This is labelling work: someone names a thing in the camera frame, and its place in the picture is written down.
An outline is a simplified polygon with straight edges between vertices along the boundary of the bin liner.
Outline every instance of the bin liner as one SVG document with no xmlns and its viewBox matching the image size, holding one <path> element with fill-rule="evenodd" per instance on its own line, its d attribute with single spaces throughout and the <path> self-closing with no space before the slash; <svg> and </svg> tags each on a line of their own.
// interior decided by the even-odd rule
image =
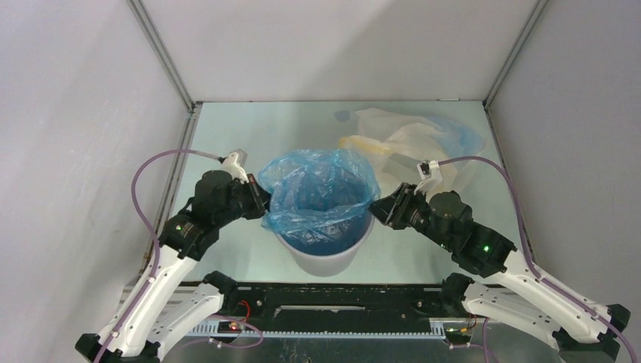
<svg viewBox="0 0 641 363">
<path fill-rule="evenodd" d="M 316 256 L 358 242 L 380 195 L 371 165 L 353 150 L 295 150 L 261 170 L 259 184 L 271 193 L 262 226 Z"/>
</svg>

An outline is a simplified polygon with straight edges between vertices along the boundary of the white bucket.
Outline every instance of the white bucket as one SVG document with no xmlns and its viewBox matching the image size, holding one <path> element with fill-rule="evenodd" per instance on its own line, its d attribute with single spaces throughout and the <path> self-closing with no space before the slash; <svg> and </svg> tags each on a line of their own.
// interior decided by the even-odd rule
<svg viewBox="0 0 641 363">
<path fill-rule="evenodd" d="M 367 230 L 363 234 L 358 242 L 354 246 L 349 247 L 347 250 L 337 253 L 335 255 L 328 256 L 315 256 L 307 253 L 298 251 L 296 248 L 291 247 L 279 234 L 276 234 L 278 240 L 289 250 L 292 254 L 296 263 L 303 269 L 303 271 L 309 273 L 310 275 L 318 276 L 321 278 L 326 278 L 329 276 L 337 275 L 340 272 L 343 272 L 351 263 L 351 261 L 356 256 L 358 248 L 363 244 L 363 242 L 369 237 L 372 227 L 374 226 L 374 217 L 369 216 L 369 223 L 367 225 Z"/>
</svg>

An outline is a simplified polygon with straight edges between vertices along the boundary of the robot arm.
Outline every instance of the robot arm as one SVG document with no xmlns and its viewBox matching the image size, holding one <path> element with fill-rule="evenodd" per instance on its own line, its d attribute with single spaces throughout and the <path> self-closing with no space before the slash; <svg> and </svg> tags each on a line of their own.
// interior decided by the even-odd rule
<svg viewBox="0 0 641 363">
<path fill-rule="evenodd" d="M 423 172 L 428 176 L 429 167 L 427 164 L 422 165 L 426 166 Z M 537 271 L 541 276 L 537 278 L 530 271 L 523 253 L 498 232 L 475 222 L 472 219 L 472 208 L 464 204 L 456 192 L 436 194 L 427 203 L 425 191 L 421 188 L 425 184 L 427 183 L 421 183 L 417 187 L 404 183 L 392 195 L 372 203 L 370 211 L 390 228 L 411 227 L 425 235 L 451 253 L 452 261 L 475 278 L 483 278 L 489 284 L 501 284 L 525 298 L 545 312 L 543 315 L 549 315 L 550 321 L 560 324 L 562 329 L 555 339 L 570 342 L 563 346 L 569 344 L 574 349 L 593 349 L 593 344 L 609 341 L 617 346 L 618 351 L 618 344 L 614 341 L 615 335 L 611 330 L 576 306 L 567 296 L 548 284 L 543 284 L 542 280 L 546 278 L 552 281 L 575 299 L 585 302 L 619 330 L 627 326 L 630 318 L 628 310 L 622 306 L 604 306 L 593 302 L 538 267 Z M 510 313 L 501 315 L 496 312 L 495 315 L 499 315 L 496 317 L 498 321 L 509 324 Z"/>
<path fill-rule="evenodd" d="M 532 304 L 453 273 L 441 288 L 439 297 L 453 316 L 474 314 L 523 331 L 559 351 L 554 333 L 561 325 Z"/>
<path fill-rule="evenodd" d="M 210 274 L 197 296 L 159 319 L 176 287 L 218 240 L 220 228 L 239 218 L 257 219 L 266 213 L 271 196 L 253 175 L 245 173 L 245 157 L 236 150 L 220 170 L 206 172 L 187 205 L 164 224 L 156 277 L 150 277 L 150 263 L 113 319 L 98 334 L 82 335 L 76 344 L 76 350 L 89 361 L 102 350 L 100 362 L 160 362 L 194 325 L 221 308 L 225 280 L 213 280 Z M 114 331 L 124 315 L 121 328 Z"/>
</svg>

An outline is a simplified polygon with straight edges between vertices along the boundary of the trash bin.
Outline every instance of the trash bin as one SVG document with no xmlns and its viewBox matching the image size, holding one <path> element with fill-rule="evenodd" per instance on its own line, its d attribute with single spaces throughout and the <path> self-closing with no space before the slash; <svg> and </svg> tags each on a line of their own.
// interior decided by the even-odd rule
<svg viewBox="0 0 641 363">
<path fill-rule="evenodd" d="M 353 150 L 296 150 L 269 163 L 259 183 L 271 193 L 263 227 L 312 275 L 343 271 L 367 238 L 367 206 L 379 196 L 371 165 Z"/>
</svg>

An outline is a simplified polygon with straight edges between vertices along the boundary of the white wall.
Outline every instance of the white wall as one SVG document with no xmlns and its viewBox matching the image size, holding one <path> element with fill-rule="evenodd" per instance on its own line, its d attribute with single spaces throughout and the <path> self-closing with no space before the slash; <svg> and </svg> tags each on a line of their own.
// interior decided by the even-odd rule
<svg viewBox="0 0 641 363">
<path fill-rule="evenodd" d="M 199 101 L 481 100 L 536 0 L 145 1 Z"/>
<path fill-rule="evenodd" d="M 641 353 L 641 2 L 552 2 L 492 115 L 541 265 L 633 312 Z M 620 361 L 629 361 L 621 347 Z"/>
<path fill-rule="evenodd" d="M 147 246 L 131 177 L 186 111 L 126 2 L 0 8 L 0 360 L 81 362 Z M 142 180 L 152 216 L 169 164 Z"/>
</svg>

